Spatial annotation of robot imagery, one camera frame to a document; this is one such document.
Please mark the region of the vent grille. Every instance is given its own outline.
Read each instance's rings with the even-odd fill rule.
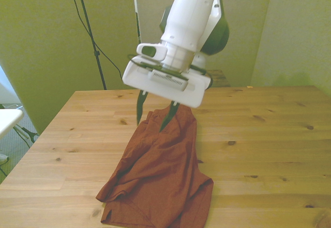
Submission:
[[[179,86],[181,86],[181,85],[183,84],[183,82],[178,81],[178,80],[176,80],[176,79],[173,79],[172,77],[170,77],[170,76],[168,76],[168,75],[159,74],[159,73],[157,73],[157,72],[153,72],[153,75],[154,75],[155,77],[161,78],[161,79],[166,80],[166,81],[168,81],[168,82],[175,83],[175,84],[177,84],[177,85],[179,85]]]

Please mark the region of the brown cloth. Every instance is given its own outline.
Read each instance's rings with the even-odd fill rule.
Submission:
[[[159,132],[169,107],[150,112],[129,141],[97,199],[106,202],[101,222],[129,228],[202,228],[213,180],[198,169],[197,121],[180,105]]]

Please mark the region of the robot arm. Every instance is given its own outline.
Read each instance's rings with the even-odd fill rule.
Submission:
[[[210,78],[191,65],[204,68],[203,53],[219,52],[228,40],[222,1],[174,0],[160,27],[161,42],[138,45],[138,56],[129,62],[123,82],[141,89],[143,95],[150,92],[172,100],[175,106],[197,108]]]

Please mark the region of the wooden table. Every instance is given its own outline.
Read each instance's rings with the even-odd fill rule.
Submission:
[[[0,227],[114,227],[96,194],[136,129],[137,90],[76,92],[0,185]],[[148,111],[169,101],[149,95]],[[215,184],[205,227],[331,227],[331,99],[313,86],[211,88],[193,113]]]

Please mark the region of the yellow-green wall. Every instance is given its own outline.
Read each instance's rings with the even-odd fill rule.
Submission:
[[[164,9],[173,0],[137,0],[142,42],[158,43]],[[221,69],[231,86],[250,84],[269,0],[223,0],[230,38],[225,49],[207,59],[207,69]]]
[[[84,1],[95,41],[123,72],[138,44],[133,0]],[[108,89],[126,88],[100,58]],[[0,0],[0,64],[39,133],[74,91],[102,89],[73,0]]]
[[[331,0],[270,0],[251,83],[331,96]]]

